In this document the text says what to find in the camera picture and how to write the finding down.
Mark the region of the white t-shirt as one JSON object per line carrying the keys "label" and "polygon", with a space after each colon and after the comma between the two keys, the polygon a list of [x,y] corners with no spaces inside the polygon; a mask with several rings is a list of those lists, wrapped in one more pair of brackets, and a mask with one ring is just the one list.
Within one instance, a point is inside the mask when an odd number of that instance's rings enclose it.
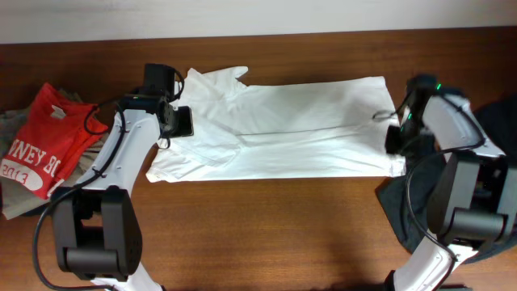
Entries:
{"label": "white t-shirt", "polygon": [[382,77],[282,86],[246,85],[245,66],[189,70],[180,104],[194,133],[163,141],[152,182],[397,177],[405,159],[385,150],[394,109]]}

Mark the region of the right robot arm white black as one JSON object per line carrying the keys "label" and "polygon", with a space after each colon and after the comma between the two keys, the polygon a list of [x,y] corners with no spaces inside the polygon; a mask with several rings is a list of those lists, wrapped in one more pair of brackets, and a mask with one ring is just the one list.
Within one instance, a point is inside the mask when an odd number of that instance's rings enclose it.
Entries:
{"label": "right robot arm white black", "polygon": [[[433,75],[409,79],[402,104],[390,115],[400,123],[388,128],[387,153],[413,156],[426,135],[439,149],[407,171],[403,202],[423,238],[409,260],[388,274],[382,288],[440,290],[465,260],[511,236],[516,166],[475,119],[469,100]],[[445,167],[427,201],[427,221],[421,223],[411,203],[411,184],[418,168],[433,158],[443,158]]]}

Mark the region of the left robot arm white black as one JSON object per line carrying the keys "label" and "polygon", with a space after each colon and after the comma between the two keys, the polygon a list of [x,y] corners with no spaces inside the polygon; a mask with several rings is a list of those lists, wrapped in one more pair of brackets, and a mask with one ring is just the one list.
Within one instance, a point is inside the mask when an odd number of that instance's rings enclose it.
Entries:
{"label": "left robot arm white black", "polygon": [[72,187],[59,187],[52,218],[57,265],[95,290],[162,290],[141,263],[143,238],[131,194],[159,140],[193,134],[191,109],[174,107],[185,80],[168,65],[145,65],[144,82],[116,99],[114,122],[97,158]]}

